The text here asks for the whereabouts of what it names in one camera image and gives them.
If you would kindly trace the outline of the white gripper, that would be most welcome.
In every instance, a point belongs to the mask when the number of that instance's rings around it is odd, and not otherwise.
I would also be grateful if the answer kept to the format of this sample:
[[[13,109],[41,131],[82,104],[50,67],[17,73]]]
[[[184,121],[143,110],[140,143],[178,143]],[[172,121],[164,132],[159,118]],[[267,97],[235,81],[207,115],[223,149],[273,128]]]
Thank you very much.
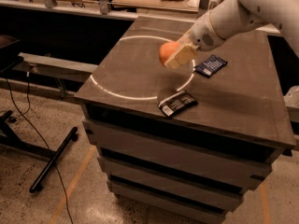
[[[248,11],[238,0],[224,0],[196,20],[177,42],[179,47],[165,63],[179,68],[197,56],[197,50],[210,51],[229,38],[265,25],[265,21]]]

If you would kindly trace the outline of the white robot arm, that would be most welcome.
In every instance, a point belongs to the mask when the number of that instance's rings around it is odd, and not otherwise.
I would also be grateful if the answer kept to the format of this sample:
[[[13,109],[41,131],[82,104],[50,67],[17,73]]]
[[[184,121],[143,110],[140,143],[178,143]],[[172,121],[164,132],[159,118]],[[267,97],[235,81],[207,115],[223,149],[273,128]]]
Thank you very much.
[[[272,24],[299,56],[299,0],[224,0],[199,17],[178,41],[159,50],[160,62],[178,68],[229,38]]]

